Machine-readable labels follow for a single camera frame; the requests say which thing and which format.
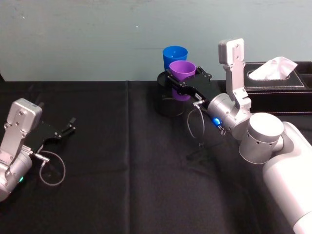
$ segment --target black tissue box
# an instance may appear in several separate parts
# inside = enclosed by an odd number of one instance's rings
[[[252,100],[252,113],[275,115],[312,114],[312,62],[298,66],[286,79],[254,80],[249,74],[264,62],[247,62],[244,68],[245,89]]]

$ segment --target white tissue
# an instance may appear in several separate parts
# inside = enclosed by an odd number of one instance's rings
[[[251,79],[286,79],[297,64],[285,57],[276,57],[249,74]]]

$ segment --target light blue wall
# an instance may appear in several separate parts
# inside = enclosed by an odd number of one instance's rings
[[[162,49],[224,79],[217,45],[242,37],[245,60],[312,59],[311,0],[0,0],[6,80],[155,80]]]

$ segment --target black tablecloth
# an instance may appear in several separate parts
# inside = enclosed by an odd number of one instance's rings
[[[5,82],[0,121],[18,98],[44,102],[42,120],[77,131],[46,149],[65,161],[58,187],[35,162],[0,203],[1,234],[293,233],[264,185],[261,166],[207,117],[205,149],[186,127],[191,109],[167,118],[153,106],[156,82]],[[280,117],[312,142],[311,116]],[[194,114],[191,127],[200,129]]]

